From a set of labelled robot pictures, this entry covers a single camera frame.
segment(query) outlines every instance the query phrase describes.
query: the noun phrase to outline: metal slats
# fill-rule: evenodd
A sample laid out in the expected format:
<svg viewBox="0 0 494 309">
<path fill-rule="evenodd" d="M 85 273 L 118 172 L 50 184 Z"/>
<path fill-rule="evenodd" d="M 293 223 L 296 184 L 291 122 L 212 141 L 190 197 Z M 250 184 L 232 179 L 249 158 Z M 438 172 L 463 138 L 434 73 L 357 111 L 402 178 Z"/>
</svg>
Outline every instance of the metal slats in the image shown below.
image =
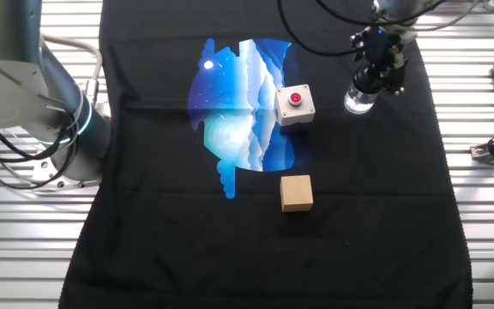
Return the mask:
<svg viewBox="0 0 494 309">
<path fill-rule="evenodd" d="M 421 18 L 419 25 L 449 21 L 465 8 L 465 2 L 448 1 Z M 98 45 L 100 9 L 100 0 L 45 0 L 42 32 Z M 454 27 L 421 33 L 418 43 L 473 261 L 474 308 L 494 309 L 494 166 L 472 161 L 468 152 L 470 146 L 494 136 L 494 14 L 476 9 Z M 92 55 L 67 46 L 50 47 L 84 85 L 94 67 Z M 103 76 L 100 90 L 99 102 L 109 112 Z M 19 130 L 15 133 L 33 142 Z M 32 170 L 30 163 L 19 168 L 28 176 Z M 0 175 L 16 181 L 1 168 Z M 38 196 L 0 186 L 0 308 L 57 307 L 68 262 L 95 193 L 95 188 L 89 188 Z"/>
</svg>

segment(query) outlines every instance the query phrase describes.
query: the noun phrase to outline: printed graphic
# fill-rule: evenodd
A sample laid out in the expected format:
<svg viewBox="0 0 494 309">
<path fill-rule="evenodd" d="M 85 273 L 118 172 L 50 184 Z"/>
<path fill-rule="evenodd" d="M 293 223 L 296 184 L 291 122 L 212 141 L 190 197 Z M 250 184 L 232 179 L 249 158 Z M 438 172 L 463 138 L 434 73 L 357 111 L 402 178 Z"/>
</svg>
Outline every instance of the printed graphic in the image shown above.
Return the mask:
<svg viewBox="0 0 494 309">
<path fill-rule="evenodd" d="M 239 55 L 227 47 L 215 52 L 208 39 L 188 100 L 194 130 L 204 123 L 204 145 L 217 165 L 226 197 L 236 195 L 236 167 L 258 172 L 291 168 L 291 138 L 279 133 L 275 90 L 285 87 L 283 63 L 291 43 L 250 39 Z"/>
</svg>

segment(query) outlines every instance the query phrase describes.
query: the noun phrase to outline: wooden block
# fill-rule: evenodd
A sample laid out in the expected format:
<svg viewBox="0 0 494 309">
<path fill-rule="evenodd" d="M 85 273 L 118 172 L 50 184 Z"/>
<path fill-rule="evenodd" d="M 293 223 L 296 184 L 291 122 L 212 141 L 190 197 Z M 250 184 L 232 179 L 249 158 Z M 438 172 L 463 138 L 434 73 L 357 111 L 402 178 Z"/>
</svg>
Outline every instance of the wooden block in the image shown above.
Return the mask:
<svg viewBox="0 0 494 309">
<path fill-rule="evenodd" d="M 281 210 L 310 211 L 314 204 L 310 175 L 281 177 Z"/>
</svg>

